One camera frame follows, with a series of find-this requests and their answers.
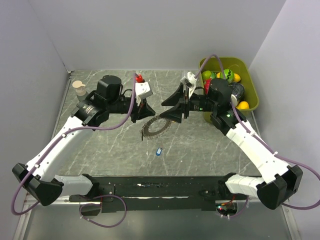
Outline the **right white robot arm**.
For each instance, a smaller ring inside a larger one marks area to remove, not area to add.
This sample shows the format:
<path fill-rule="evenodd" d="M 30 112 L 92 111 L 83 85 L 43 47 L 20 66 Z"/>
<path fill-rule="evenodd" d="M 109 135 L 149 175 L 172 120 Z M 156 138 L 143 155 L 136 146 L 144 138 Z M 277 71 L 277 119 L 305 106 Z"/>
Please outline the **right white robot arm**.
<path fill-rule="evenodd" d="M 207 94 L 189 94 L 192 84 L 180 83 L 178 89 L 162 106 L 170 109 L 161 118 L 181 123 L 190 111 L 210 112 L 212 124 L 234 142 L 249 158 L 260 177 L 229 173 L 219 181 L 218 193 L 223 199 L 235 194 L 255 197 L 268 209 L 274 210 L 295 194 L 303 171 L 297 165 L 290 166 L 278 159 L 263 146 L 262 139 L 253 131 L 251 124 L 239 110 L 232 109 L 232 89 L 225 79 L 211 80 Z"/>

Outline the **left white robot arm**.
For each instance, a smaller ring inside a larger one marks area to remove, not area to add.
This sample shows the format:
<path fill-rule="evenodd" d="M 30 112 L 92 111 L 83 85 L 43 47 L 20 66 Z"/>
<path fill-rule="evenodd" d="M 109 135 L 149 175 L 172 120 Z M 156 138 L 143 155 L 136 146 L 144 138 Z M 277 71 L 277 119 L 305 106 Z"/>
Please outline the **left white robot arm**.
<path fill-rule="evenodd" d="M 99 195 L 99 183 L 88 174 L 60 176 L 60 166 L 80 143 L 100 126 L 111 114 L 125 114 L 133 123 L 156 113 L 148 105 L 147 98 L 153 92 L 141 75 L 134 74 L 131 96 L 122 93 L 119 77 L 105 75 L 95 90 L 80 101 L 66 123 L 49 144 L 27 164 L 18 163 L 12 173 L 29 194 L 41 205 L 48 206 L 62 196 L 81 195 L 87 201 Z"/>

